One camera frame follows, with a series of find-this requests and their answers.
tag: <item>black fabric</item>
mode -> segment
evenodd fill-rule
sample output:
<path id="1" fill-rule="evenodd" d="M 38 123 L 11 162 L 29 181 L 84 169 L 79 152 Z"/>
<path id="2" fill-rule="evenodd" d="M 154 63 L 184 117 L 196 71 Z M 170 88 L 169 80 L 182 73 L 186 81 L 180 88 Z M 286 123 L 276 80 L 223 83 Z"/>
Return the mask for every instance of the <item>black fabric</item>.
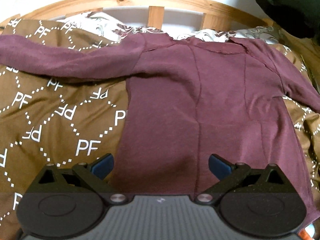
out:
<path id="1" fill-rule="evenodd" d="M 320 32 L 320 0 L 256 0 L 262 10 L 288 33 L 313 38 Z"/>

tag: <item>sleeve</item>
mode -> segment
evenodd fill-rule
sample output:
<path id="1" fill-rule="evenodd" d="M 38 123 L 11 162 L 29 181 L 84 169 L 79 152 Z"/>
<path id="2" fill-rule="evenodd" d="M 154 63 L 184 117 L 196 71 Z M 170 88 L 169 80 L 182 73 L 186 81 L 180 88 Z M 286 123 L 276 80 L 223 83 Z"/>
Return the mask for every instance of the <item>sleeve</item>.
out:
<path id="1" fill-rule="evenodd" d="M 82 53 L 48 47 L 18 35 L 0 35 L 0 64 L 37 75 L 108 79 L 132 74 L 145 48 L 141 33 L 128 35 L 117 46 Z"/>
<path id="2" fill-rule="evenodd" d="M 320 95 L 299 70 L 276 49 L 268 47 L 269 58 L 276 68 L 286 96 L 320 113 Z"/>

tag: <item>brown bedsheet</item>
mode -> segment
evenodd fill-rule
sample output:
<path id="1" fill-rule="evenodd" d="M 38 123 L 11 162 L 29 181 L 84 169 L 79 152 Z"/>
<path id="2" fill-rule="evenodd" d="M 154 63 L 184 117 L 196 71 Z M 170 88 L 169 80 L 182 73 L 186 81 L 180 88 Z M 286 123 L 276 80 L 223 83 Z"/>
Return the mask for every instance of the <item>brown bedsheet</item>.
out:
<path id="1" fill-rule="evenodd" d="M 16 19 L 4 34 L 84 53 L 106 44 L 117 45 L 53 21 Z M 300 56 L 280 44 L 271 46 L 308 78 Z M 7 240 L 13 239 L 19 228 L 15 210 L 21 196 L 46 163 L 69 168 L 105 153 L 116 153 L 128 95 L 123 80 L 72 85 L 70 82 L 77 80 L 51 80 L 6 66 L 0 66 L 0 73 L 0 239 Z M 320 206 L 319 114 L 290 98 L 284 97 L 284 101 L 305 153 L 314 199 Z"/>

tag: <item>metal screw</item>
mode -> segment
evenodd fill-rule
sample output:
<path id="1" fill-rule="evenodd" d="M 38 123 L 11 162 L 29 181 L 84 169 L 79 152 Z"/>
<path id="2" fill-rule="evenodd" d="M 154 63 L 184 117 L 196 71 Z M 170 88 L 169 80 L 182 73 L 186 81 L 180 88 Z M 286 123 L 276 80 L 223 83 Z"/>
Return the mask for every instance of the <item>metal screw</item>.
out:
<path id="1" fill-rule="evenodd" d="M 110 199 L 112 202 L 121 203 L 126 200 L 126 197 L 123 194 L 113 194 Z"/>
<path id="2" fill-rule="evenodd" d="M 197 199 L 200 202 L 210 202 L 211 200 L 213 200 L 213 197 L 210 194 L 200 194 L 197 196 Z"/>

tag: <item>bed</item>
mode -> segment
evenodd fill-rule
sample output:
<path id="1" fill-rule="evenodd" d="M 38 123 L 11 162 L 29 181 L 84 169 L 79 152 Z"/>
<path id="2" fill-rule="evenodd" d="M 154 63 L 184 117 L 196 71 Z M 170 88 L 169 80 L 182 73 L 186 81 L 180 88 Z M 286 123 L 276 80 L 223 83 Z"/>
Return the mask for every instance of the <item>bed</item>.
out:
<path id="1" fill-rule="evenodd" d="M 83 18 L 94 17 L 94 15 L 97 17 L 99 13 L 104 13 L 110 7 L 114 8 L 128 6 L 148 6 L 147 26 L 133 28 L 130 26 L 125 26 L 123 23 L 120 23 L 120 21 L 116 21 L 115 19 L 113 26 L 118 26 L 120 29 L 118 29 L 118 32 L 116 32 L 118 36 L 116 36 L 114 39 L 110 38 L 110 36 L 106 37 L 101 33 L 98 36 L 96 35 L 98 33 L 90 34 L 86 28 L 82 28 L 82 30 L 80 28 L 79 30 L 74 31 L 74 33 L 76 33 L 76 37 L 71 37 L 74 34 L 72 32 L 73 30 L 70 31 L 70 27 L 72 25 L 70 21 L 72 21 L 72 17 L 77 15 L 82 15 Z M 286 45 L 286 35 L 281 32 L 281 28 L 277 26 L 276 23 L 270 19 L 260 19 L 237 8 L 212 0 L 63 0 L 39 8 L 23 16 L 20 14 L 14 15 L 0 23 L 0 27 L 6 27 L 4 31 L 5 34 L 24 35 L 26 38 L 40 43 L 41 41 L 38 41 L 33 37 L 36 35 L 36 33 L 38 33 L 40 34 L 40 38 L 43 37 L 43 45 L 47 44 L 48 46 L 62 46 L 69 49 L 74 49 L 77 45 L 76 49 L 79 47 L 79 51 L 86 53 L 90 49 L 98 49 L 103 44 L 105 46 L 116 46 L 123 38 L 127 36 L 129 32 L 160 33 L 164 22 L 165 8 L 175 8 L 203 13 L 202 20 L 198 28 L 199 31 L 181 33 L 180 35 L 174 34 L 175 39 L 185 39 L 190 36 L 198 37 L 204 41 L 219 42 L 225 42 L 229 37 L 263 39 L 265 42 L 270 44 L 270 46 L 282 52 L 298 68 L 300 73 L 311 83 L 312 77 L 310 75 L 310 71 L 308 71 L 303 61 L 303 58 L 301 58 L 300 55 L 296 54 Z M 113 17 L 108 18 L 109 22 L 112 22 L 113 19 Z M 234 22 L 246 26 L 247 28 L 240 31 L 233 29 L 232 26 L 235 26 Z M 16 28 L 17 26 L 21 25 L 23 27 L 19 29 Z M 59 36 L 58 34 L 54 34 L 51 40 L 47 41 L 47 34 L 51 31 L 51 33 L 53 33 L 59 29 L 65 30 L 65 34 L 68 33 L 68 30 L 70 32 L 68 35 L 64 35 L 63 37 Z M 16 139 L 10 142 L 7 147 L 5 147 L 4 153 L 0 152 L 0 157 L 2 157 L 4 160 L 1 162 L 0 159 L 0 166 L 2 163 L 1 167 L 5 170 L 4 178 L 0 178 L 0 181 L 3 180 L 3 184 L 5 185 L 2 185 L 0 188 L 6 192 L 2 200 L 6 204 L 4 205 L 4 208 L 1 208 L 1 212 L 3 214 L 0 213 L 0 216 L 2 216 L 0 221 L 0 231 L 5 225 L 6 232 L 3 234 L 2 238 L 7 240 L 12 238 L 12 232 L 17 229 L 17 221 L 14 213 L 16 206 L 19 203 L 19 199 L 22 197 L 24 190 L 26 190 L 26 187 L 30 183 L 30 180 L 37 174 L 37 171 L 42 168 L 44 164 L 55 163 L 58 167 L 69 167 L 70 165 L 74 164 L 74 162 L 79 160 L 91 162 L 96 158 L 101 157 L 105 151 L 112 153 L 116 152 L 122 129 L 124 127 L 128 98 L 125 91 L 126 87 L 124 80 L 111 80 L 108 82 L 95 83 L 90 83 L 90 81 L 88 81 L 89 83 L 83 84 L 83 86 L 79 87 L 73 85 L 73 83 L 76 81 L 30 77 L 30 75 L 25 73 L 18 74 L 17 70 L 7 66 L 4 66 L 2 78 L 5 77 L 5 74 L 11 75 L 15 84 L 13 89 L 14 94 L 11 95 L 14 98 L 12 105 L 15 102 L 16 104 L 19 104 L 19 102 L 23 104 L 23 101 L 26 99 L 26 92 L 20 93 L 22 94 L 22 97 L 18 96 L 20 85 L 23 86 L 26 84 L 26 86 L 28 86 L 27 84 L 30 84 L 31 82 L 33 83 L 32 88 L 30 88 L 30 96 L 41 93 L 47 88 L 52 89 L 52 91 L 48 92 L 47 95 L 44 95 L 42 99 L 40 98 L 44 101 L 50 101 L 50 93 L 56 92 L 56 105 L 54 107 L 45 109 L 45 112 L 39 114 L 39 116 L 30 114 L 30 111 L 23 112 L 21 116 L 19 116 L 19 118 L 23 118 L 25 120 L 25 125 L 30 127 L 30 131 L 28 130 L 28 133 L 22 137 L 23 139 L 31 138 L 33 141 L 39 142 L 41 136 L 41 127 L 45 129 L 45 125 L 52 123 L 54 115 L 59 115 L 65 117 L 65 123 L 57 122 L 55 127 L 60 125 L 58 127 L 60 127 L 60 129 L 63 127 L 62 130 L 67 129 L 68 127 L 70 132 L 73 134 L 72 136 L 75 137 L 74 140 L 79 141 L 76 143 L 77 147 L 74 149 L 65 146 L 65 149 L 72 152 L 70 156 L 75 155 L 77 158 L 70 156 L 66 157 L 65 153 L 62 152 L 54 154 L 53 152 L 59 148 L 53 146 L 52 143 L 48 143 L 45 146 L 41 145 L 41 147 L 39 145 L 32 146 L 34 151 L 39 152 L 39 158 L 35 156 L 29 156 L 25 159 L 15 160 L 15 165 L 17 163 L 20 163 L 21 165 L 23 163 L 28 164 L 28 176 L 22 178 L 21 176 L 16 176 L 14 174 L 15 167 L 7 168 L 10 163 L 10 158 L 8 157 L 7 164 L 5 164 L 5 159 L 7 156 L 10 156 L 11 148 L 19 148 L 22 153 L 25 152 L 23 147 L 27 147 L 28 143 L 25 143 L 25 141 L 18 139 L 17 136 L 12 134 L 12 137 Z M 83 110 L 83 115 L 85 117 L 78 118 L 74 121 L 73 117 L 76 111 L 76 106 L 78 109 L 80 109 L 80 106 L 88 106 L 89 104 L 94 103 L 96 99 L 100 100 L 105 98 L 108 99 L 107 104 L 110 106 L 109 111 L 106 111 L 105 114 L 106 116 L 112 116 L 112 118 L 103 123 L 103 127 L 105 128 L 101 128 L 102 130 L 96 135 L 96 138 L 91 138 L 89 134 L 87 134 L 85 139 L 82 138 L 79 140 L 79 134 L 84 132 L 83 130 L 86 125 L 89 125 L 89 121 L 86 120 L 92 121 L 92 116 L 97 115 L 97 113 L 101 115 L 102 105 L 97 104 L 94 107 L 95 110 L 93 112 L 86 107 L 86 109 Z M 303 106 L 287 96 L 284 96 L 283 99 L 290 113 L 295 131 L 305 154 L 305 161 L 310 173 L 313 196 L 315 203 L 318 206 L 320 200 L 318 183 L 320 178 L 317 172 L 317 156 L 319 154 L 318 151 L 320 151 L 320 140 L 316 135 L 320 131 L 319 115 L 314 113 L 307 106 Z M 67 107 L 66 102 L 68 102 L 70 105 L 75 105 L 75 107 Z M 4 108 L 1 109 L 2 116 L 6 116 L 4 114 L 10 110 L 10 107 L 11 105 L 5 105 Z M 35 127 L 31 129 L 31 126 L 34 126 L 33 122 L 37 122 L 39 124 L 41 122 L 42 126 L 40 125 L 40 128 Z M 92 132 L 92 129 L 95 130 L 97 126 L 98 124 L 96 124 L 95 127 L 88 129 L 88 131 Z M 46 137 L 47 140 L 50 140 L 52 136 L 56 138 L 56 141 L 62 142 L 64 140 L 63 135 L 60 134 L 59 136 L 56 136 L 54 133 L 52 133 L 52 127 L 50 129 L 48 128 L 46 132 L 48 133 Z M 98 141 L 107 135 L 109 136 L 110 134 L 111 137 L 108 138 L 108 143 L 111 142 L 110 144 L 112 144 L 112 147 L 104 144 L 103 151 L 98 151 Z M 81 157 L 81 151 L 85 151 L 87 156 L 84 157 L 85 155 L 82 155 Z"/>

